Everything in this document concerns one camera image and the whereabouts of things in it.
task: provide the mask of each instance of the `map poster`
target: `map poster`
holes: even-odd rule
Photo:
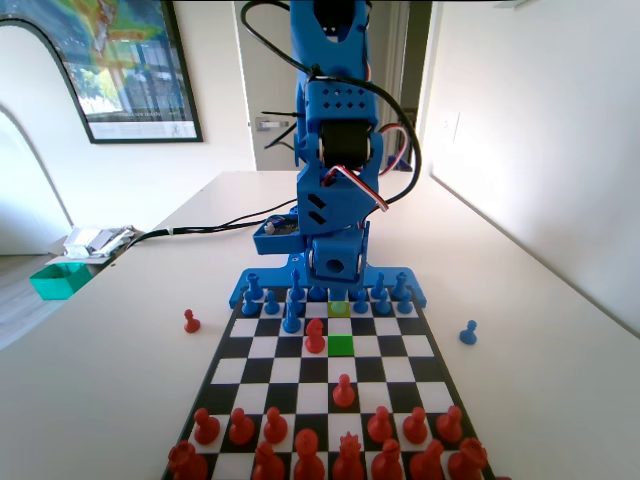
[[[170,1],[0,0],[0,27],[35,33],[92,143],[201,142]]]

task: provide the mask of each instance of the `chessboard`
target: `chessboard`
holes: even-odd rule
[[[365,466],[365,478],[371,479],[371,464],[382,451],[382,444],[370,438],[367,424],[376,409],[384,406],[390,413],[392,438],[400,445],[403,478],[411,478],[411,458],[438,439],[444,446],[440,457],[442,475],[451,480],[447,462],[458,451],[460,442],[450,443],[441,438],[436,419],[455,405],[462,411],[463,438],[476,438],[476,434],[418,302],[412,302],[410,313],[400,313],[398,302],[392,301],[391,311],[380,315],[375,310],[371,288],[367,288],[365,313],[355,312],[357,299],[349,295],[350,301],[344,302],[346,315],[342,310],[340,316],[333,316],[331,302],[313,301],[309,290],[304,288],[298,314],[302,328],[289,334],[283,323],[290,289],[261,287],[263,294],[255,300],[259,304],[255,313],[245,315],[242,299],[237,301],[177,439],[189,441],[196,453],[204,457],[206,478],[250,479],[256,448],[265,439],[266,412],[277,407],[287,421],[288,430],[284,440],[272,447],[284,463],[286,479],[294,478],[299,458],[294,439],[302,429],[316,433],[317,455],[324,464],[325,478],[329,479],[339,456],[340,437],[347,432],[357,435],[362,445],[360,461]],[[392,289],[386,289],[391,298]],[[265,312],[268,291],[274,292],[280,307],[275,314]],[[326,340],[324,349],[317,354],[305,348],[306,327],[314,318],[321,320]],[[348,408],[338,407],[332,397],[343,374],[349,376],[355,391],[355,401]],[[402,428],[415,407],[424,408],[428,431],[427,438],[417,445],[405,438]],[[208,445],[201,445],[194,438],[197,427],[194,414],[201,408],[206,408],[220,423],[220,433]],[[241,446],[229,438],[230,416],[236,408],[242,408],[255,424],[252,438]],[[488,465],[482,476],[485,480],[495,478]],[[172,478],[167,469],[163,479]]]

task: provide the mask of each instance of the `floor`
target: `floor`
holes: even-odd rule
[[[0,350],[47,318],[64,300],[42,300],[29,277],[54,256],[0,256]]]

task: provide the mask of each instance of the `red pawn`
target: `red pawn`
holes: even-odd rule
[[[449,407],[449,411],[436,419],[438,435],[449,443],[457,443],[462,438],[462,410],[456,406]]]
[[[422,407],[414,408],[413,413],[405,418],[402,423],[402,431],[411,443],[417,445],[427,438],[427,425],[424,423],[426,418],[427,415]]]
[[[191,310],[184,311],[184,318],[187,319],[187,323],[184,324],[184,331],[187,333],[196,333],[200,330],[200,320],[193,318],[193,312]]]
[[[382,443],[391,438],[391,422],[389,421],[389,411],[386,408],[376,408],[376,414],[367,423],[367,431],[374,442]]]
[[[340,375],[338,382],[336,388],[333,389],[333,401],[340,408],[348,408],[353,404],[356,398],[356,392],[354,392],[351,386],[349,375]]]
[[[200,445],[208,445],[218,438],[218,434],[220,433],[220,422],[216,417],[209,416],[209,412],[206,408],[199,408],[196,410],[193,419],[198,425],[194,435],[196,442]]]
[[[251,437],[256,426],[253,420],[244,414],[244,410],[236,408],[231,412],[231,428],[229,429],[229,438],[236,445],[244,445]]]
[[[280,410],[277,407],[271,407],[267,410],[267,424],[264,426],[264,438],[269,443],[280,443],[287,436],[287,421],[280,416]]]

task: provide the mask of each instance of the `teal box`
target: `teal box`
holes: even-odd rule
[[[43,300],[66,300],[91,280],[84,263],[57,263],[43,268],[30,278]]]

